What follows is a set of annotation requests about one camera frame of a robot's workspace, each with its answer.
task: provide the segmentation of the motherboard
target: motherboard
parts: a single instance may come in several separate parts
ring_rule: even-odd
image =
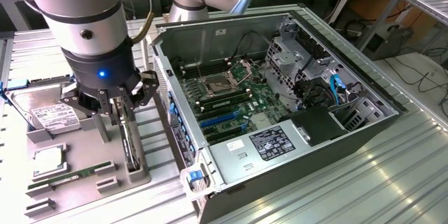
[[[275,124],[288,114],[266,82],[267,69],[246,59],[183,69],[180,86],[212,145]]]

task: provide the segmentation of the green circuit board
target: green circuit board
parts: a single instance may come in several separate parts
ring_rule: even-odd
[[[235,80],[234,83],[230,81],[227,72],[192,79],[179,78],[206,139],[211,144],[220,143],[278,123],[280,117],[288,114],[266,80],[263,81],[262,73],[264,73],[264,70],[259,71],[251,65],[251,75],[248,75],[248,64],[244,66],[239,61],[235,61],[232,65],[235,66],[230,72]],[[210,102],[207,106],[211,99],[223,95],[228,97],[219,99],[215,103]],[[223,116],[232,117],[232,115],[235,115],[235,118],[231,120],[203,126],[203,123]]]

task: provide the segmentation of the blue pcie slot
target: blue pcie slot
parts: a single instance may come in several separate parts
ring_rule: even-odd
[[[235,111],[232,114],[227,114],[220,116],[219,118],[211,119],[202,123],[202,127],[212,126],[218,123],[226,122],[228,120],[234,120],[238,117],[238,111]]]

